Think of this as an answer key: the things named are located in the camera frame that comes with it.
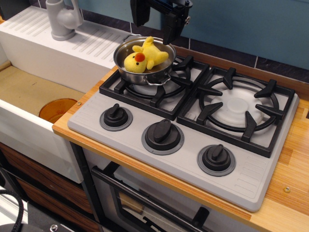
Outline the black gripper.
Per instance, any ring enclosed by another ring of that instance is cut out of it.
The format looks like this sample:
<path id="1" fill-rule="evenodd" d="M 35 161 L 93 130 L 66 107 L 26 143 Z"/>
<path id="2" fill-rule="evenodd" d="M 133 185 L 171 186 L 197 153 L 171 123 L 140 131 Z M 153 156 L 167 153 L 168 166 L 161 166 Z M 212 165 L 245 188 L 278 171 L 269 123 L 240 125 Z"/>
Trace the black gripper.
<path id="1" fill-rule="evenodd" d="M 143 26 L 150 19 L 150 8 L 165 15 L 163 44 L 167 45 L 180 37 L 190 21 L 191 0 L 131 0 L 130 7 L 134 24 Z"/>

